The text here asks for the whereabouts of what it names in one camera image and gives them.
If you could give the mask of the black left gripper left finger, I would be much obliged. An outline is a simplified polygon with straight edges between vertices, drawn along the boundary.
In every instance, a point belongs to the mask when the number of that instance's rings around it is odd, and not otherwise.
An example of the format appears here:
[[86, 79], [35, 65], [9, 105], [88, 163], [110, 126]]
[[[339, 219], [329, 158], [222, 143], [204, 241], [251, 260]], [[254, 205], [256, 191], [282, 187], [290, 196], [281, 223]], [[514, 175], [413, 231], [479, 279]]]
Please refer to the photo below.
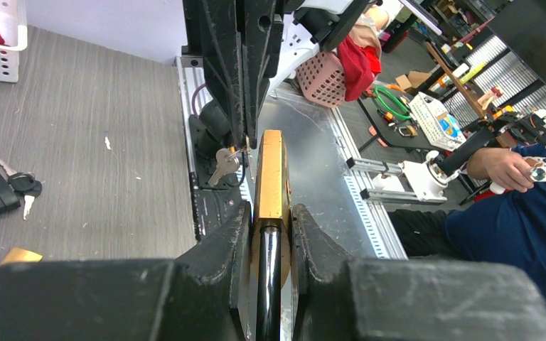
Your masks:
[[243, 340], [251, 206], [176, 259], [0, 266], [0, 340]]

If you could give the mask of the large brass padlock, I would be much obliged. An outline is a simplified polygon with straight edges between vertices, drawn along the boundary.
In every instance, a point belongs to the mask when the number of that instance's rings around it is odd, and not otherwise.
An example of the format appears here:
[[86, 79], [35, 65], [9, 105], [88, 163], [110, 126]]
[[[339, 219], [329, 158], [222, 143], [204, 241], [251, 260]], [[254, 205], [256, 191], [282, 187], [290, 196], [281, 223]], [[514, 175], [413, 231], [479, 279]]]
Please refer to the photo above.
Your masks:
[[291, 190], [280, 130], [263, 132], [257, 165], [251, 227], [252, 269], [257, 277], [255, 339], [279, 340], [282, 288], [291, 263]]

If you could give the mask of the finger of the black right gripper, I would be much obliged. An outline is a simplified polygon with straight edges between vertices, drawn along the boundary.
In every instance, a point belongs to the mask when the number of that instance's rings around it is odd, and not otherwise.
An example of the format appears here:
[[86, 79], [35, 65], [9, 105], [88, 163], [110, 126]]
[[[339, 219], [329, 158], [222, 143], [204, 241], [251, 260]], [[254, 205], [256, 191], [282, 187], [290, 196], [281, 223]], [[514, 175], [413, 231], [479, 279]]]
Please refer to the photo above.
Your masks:
[[257, 118], [277, 74], [283, 32], [282, 1], [245, 1], [242, 36], [245, 135], [257, 146]]
[[232, 142], [245, 146], [242, 36], [237, 2], [183, 2], [188, 43], [183, 52], [202, 58], [205, 84], [230, 124]]

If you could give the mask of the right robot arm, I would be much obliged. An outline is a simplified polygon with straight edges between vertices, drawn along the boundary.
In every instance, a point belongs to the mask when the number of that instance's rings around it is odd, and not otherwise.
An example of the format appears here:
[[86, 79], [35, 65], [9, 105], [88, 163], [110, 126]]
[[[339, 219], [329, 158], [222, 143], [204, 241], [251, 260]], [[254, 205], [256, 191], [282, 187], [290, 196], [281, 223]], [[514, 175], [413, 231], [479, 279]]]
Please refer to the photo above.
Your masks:
[[211, 101], [191, 144], [199, 158], [223, 147], [255, 148], [268, 93], [309, 58], [336, 48], [366, 1], [184, 1], [188, 42]]

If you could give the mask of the silver key bunch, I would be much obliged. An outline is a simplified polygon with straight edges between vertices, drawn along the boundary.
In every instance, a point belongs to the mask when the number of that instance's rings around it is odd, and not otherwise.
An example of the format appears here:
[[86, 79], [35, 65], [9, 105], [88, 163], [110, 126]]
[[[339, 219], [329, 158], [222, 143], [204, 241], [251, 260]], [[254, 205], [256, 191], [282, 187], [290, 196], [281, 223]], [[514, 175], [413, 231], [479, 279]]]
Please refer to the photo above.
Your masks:
[[231, 151], [229, 148], [222, 148], [217, 151], [215, 159], [216, 167], [208, 180], [208, 185], [211, 187], [216, 186], [224, 176], [236, 174], [241, 169], [242, 175], [238, 182], [227, 185], [230, 188], [240, 187], [246, 176], [245, 151], [242, 149]]

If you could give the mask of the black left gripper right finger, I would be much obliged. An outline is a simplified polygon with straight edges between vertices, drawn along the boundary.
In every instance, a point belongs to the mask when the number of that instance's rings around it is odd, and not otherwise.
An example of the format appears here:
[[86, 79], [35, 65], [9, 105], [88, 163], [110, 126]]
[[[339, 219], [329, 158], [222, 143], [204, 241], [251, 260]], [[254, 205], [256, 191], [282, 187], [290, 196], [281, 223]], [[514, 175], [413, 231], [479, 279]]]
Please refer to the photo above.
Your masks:
[[294, 340], [546, 340], [546, 303], [521, 270], [349, 254], [306, 206], [291, 211]]

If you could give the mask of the operator hand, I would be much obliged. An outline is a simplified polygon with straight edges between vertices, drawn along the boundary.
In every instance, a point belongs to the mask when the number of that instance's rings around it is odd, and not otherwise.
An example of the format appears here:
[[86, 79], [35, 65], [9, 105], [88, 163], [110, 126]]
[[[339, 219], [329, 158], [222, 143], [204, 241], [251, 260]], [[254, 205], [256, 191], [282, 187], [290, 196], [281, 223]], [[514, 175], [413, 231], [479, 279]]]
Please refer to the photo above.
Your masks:
[[533, 188], [530, 164], [506, 148], [482, 148], [470, 157], [466, 170], [476, 180], [492, 180], [506, 190], [524, 193]]

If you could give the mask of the black-headed key bunch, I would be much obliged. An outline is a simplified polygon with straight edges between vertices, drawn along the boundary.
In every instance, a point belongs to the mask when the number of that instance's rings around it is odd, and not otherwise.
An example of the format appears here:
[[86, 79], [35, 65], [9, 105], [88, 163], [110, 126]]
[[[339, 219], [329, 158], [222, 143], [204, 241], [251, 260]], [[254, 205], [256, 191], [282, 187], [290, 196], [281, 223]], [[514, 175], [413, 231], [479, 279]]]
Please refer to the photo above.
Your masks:
[[43, 184], [32, 173], [13, 169], [0, 158], [0, 166], [7, 174], [7, 182], [23, 198], [23, 220], [27, 221], [37, 197], [42, 194]]

